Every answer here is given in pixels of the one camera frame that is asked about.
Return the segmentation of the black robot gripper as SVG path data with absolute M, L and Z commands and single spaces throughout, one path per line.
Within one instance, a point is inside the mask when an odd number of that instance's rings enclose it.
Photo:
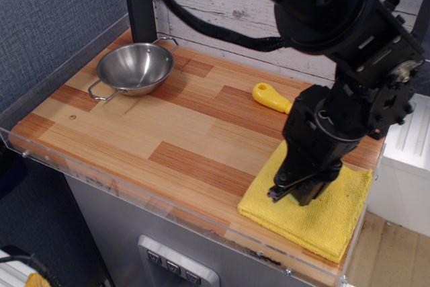
M 365 130 L 337 124 L 340 115 L 326 107 L 331 90 L 313 85 L 295 99 L 283 129 L 288 152 L 267 196 L 307 206 L 335 181 L 341 159 L 365 136 Z

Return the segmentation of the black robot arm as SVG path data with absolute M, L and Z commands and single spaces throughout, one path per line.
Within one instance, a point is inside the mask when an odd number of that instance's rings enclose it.
M 251 38 L 165 5 L 195 31 L 260 52 L 293 48 L 336 64 L 332 87 L 313 85 L 294 101 L 283 129 L 287 153 L 268 196 L 301 206 L 339 176 L 342 160 L 368 135 L 382 136 L 412 113 L 423 49 L 392 12 L 399 0 L 271 0 L 277 37 Z

